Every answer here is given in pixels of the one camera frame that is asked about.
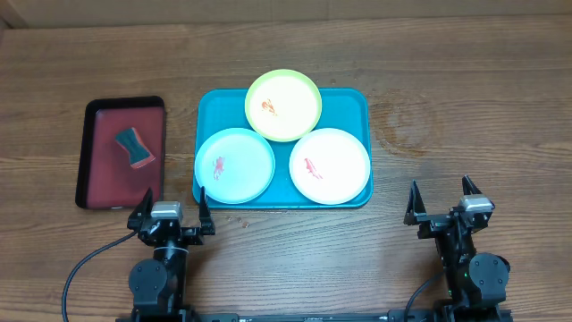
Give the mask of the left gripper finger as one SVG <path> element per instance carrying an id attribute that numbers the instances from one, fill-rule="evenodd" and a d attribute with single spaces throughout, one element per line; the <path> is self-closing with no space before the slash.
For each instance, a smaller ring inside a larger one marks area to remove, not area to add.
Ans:
<path id="1" fill-rule="evenodd" d="M 153 191 L 148 188 L 143 200 L 133 209 L 128 217 L 128 224 L 142 224 L 150 216 L 153 207 Z"/>
<path id="2" fill-rule="evenodd" d="M 200 190 L 200 201 L 199 201 L 199 221 L 200 221 L 200 232 L 202 235 L 215 235 L 215 223 L 211 217 L 211 211 L 207 204 L 206 198 L 206 188 L 202 187 Z"/>

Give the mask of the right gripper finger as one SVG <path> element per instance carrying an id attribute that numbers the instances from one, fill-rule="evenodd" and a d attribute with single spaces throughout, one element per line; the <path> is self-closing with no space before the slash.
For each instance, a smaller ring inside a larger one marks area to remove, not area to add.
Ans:
<path id="1" fill-rule="evenodd" d="M 481 194 L 482 192 L 476 187 L 470 177 L 465 174 L 462 178 L 462 189 L 464 195 Z"/>
<path id="2" fill-rule="evenodd" d="M 406 214 L 404 215 L 403 224 L 404 225 L 418 225 L 425 221 L 427 216 L 425 210 L 425 204 L 422 200 L 420 191 L 416 184 L 416 180 L 413 180 L 410 185 L 408 206 Z"/>

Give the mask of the orange and green sponge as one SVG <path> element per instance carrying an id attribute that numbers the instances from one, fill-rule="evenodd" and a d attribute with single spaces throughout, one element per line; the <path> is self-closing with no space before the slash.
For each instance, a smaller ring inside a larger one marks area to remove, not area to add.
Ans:
<path id="1" fill-rule="evenodd" d="M 128 154 L 130 167 L 133 169 L 146 166 L 156 159 L 133 127 L 117 133 L 115 141 Z"/>

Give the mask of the light blue plate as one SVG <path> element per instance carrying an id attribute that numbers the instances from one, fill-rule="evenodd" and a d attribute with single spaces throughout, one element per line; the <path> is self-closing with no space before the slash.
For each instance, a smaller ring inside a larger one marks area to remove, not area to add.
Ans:
<path id="1" fill-rule="evenodd" d="M 198 186 L 223 204 L 238 205 L 259 197 L 270 185 L 274 170 L 275 157 L 268 141 L 244 128 L 213 134 L 195 156 Z"/>

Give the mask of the yellow-green plate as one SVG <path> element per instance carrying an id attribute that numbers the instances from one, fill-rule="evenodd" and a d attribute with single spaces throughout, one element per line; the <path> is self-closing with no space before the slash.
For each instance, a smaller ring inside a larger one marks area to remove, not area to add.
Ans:
<path id="1" fill-rule="evenodd" d="M 245 116 L 250 127 L 264 138 L 289 142 L 316 127 L 322 105 L 318 87 L 305 74 L 278 69 L 262 74 L 249 86 Z"/>

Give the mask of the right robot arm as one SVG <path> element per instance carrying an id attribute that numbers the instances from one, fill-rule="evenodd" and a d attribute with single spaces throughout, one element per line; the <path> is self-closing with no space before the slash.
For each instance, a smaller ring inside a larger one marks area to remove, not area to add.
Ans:
<path id="1" fill-rule="evenodd" d="M 446 214 L 429 215 L 416 182 L 410 185 L 405 225 L 418 227 L 417 237 L 433 239 L 442 271 L 422 284 L 403 310 L 405 321 L 510 321 L 511 313 L 500 309 L 506 300 L 510 264 L 498 255 L 479 253 L 473 234 L 488 226 L 494 203 L 472 182 L 462 178 L 463 196 Z M 431 310 L 413 313 L 416 297 L 428 286 L 446 280 L 449 298 L 436 301 Z"/>

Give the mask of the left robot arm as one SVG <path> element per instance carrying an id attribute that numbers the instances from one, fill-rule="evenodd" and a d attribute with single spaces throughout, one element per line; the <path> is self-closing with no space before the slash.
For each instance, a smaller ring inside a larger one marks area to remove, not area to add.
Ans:
<path id="1" fill-rule="evenodd" d="M 200 226 L 184 227 L 178 201 L 153 201 L 148 190 L 128 218 L 127 228 L 153 249 L 153 257 L 137 263 L 130 271 L 133 294 L 132 321 L 199 321 L 193 308 L 184 303 L 190 246 L 204 243 L 215 234 L 215 224 L 200 192 Z"/>

